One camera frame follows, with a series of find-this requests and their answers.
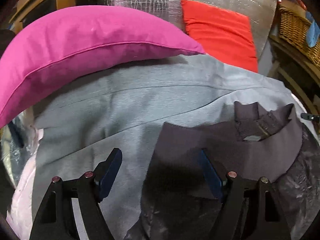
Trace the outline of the dark purple jacket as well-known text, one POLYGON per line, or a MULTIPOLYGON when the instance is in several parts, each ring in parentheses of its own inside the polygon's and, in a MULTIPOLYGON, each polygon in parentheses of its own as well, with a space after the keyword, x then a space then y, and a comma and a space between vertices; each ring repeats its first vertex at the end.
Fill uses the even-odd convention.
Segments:
POLYGON ((290 239, 319 213, 319 144, 294 104, 274 111, 234 104, 234 118, 192 128, 165 123, 143 183, 141 213, 126 239, 209 239, 221 209, 199 163, 210 160, 242 178, 266 177, 283 210, 290 239))

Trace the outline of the pale pink blanket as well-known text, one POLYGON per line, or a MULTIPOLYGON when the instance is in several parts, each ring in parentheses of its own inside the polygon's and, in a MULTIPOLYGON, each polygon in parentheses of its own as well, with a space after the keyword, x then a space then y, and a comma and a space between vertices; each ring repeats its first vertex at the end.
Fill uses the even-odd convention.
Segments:
POLYGON ((33 226, 32 196, 36 173, 36 154, 43 134, 43 129, 37 129, 38 144, 36 152, 27 161, 23 169, 6 215, 7 222, 20 239, 29 239, 33 226))

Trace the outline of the clear plastic bag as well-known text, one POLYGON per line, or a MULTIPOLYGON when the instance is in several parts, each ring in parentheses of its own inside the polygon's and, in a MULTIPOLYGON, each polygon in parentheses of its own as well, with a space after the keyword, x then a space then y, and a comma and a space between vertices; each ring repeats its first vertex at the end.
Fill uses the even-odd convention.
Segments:
POLYGON ((22 112, 1 128, 1 161, 13 187, 17 187, 37 144, 37 129, 32 115, 22 112))

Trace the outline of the grey fleece blanket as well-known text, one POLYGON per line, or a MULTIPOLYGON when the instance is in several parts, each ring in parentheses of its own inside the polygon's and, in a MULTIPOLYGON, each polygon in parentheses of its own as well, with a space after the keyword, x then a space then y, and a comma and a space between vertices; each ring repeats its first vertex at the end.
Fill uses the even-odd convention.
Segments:
POLYGON ((35 125, 44 136, 36 154, 32 213, 54 176, 78 178, 117 147, 123 162, 100 208, 114 237, 123 238, 140 214, 142 185, 162 125, 228 121, 236 101, 258 102, 270 111, 294 98, 282 82, 209 55, 131 62, 65 85, 34 106, 35 125))

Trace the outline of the magenta pillow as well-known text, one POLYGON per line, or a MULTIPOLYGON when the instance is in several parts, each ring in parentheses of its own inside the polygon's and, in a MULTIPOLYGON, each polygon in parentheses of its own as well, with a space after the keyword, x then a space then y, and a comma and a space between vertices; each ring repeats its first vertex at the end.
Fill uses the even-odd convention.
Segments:
POLYGON ((176 26, 140 10, 57 10, 20 31, 1 56, 1 125, 81 76, 132 61, 203 53, 176 26))

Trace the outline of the red orange cushion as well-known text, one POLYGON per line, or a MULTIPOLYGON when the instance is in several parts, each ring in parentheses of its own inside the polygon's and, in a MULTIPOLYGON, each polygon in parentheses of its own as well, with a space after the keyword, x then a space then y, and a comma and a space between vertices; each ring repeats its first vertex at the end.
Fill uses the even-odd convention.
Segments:
POLYGON ((258 72, 249 18, 198 1, 181 0, 185 32, 219 61, 258 72))

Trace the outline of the wicker basket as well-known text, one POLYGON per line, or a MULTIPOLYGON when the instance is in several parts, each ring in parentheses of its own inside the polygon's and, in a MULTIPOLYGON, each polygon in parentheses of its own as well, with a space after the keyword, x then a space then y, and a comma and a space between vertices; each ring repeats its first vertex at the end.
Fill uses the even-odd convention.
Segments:
POLYGON ((319 39, 314 47, 310 47, 306 40, 311 22, 285 7, 280 7, 279 13, 278 36, 298 49, 314 65, 319 67, 319 39))

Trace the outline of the light blue cloth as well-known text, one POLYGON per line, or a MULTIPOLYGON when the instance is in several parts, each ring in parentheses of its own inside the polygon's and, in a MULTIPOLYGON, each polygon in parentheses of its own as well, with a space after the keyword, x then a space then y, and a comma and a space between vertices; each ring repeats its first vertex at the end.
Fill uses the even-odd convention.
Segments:
POLYGON ((315 19, 308 11, 306 12, 306 19, 311 22, 311 25, 306 33, 306 42, 310 48, 313 48, 318 41, 320 30, 315 19))

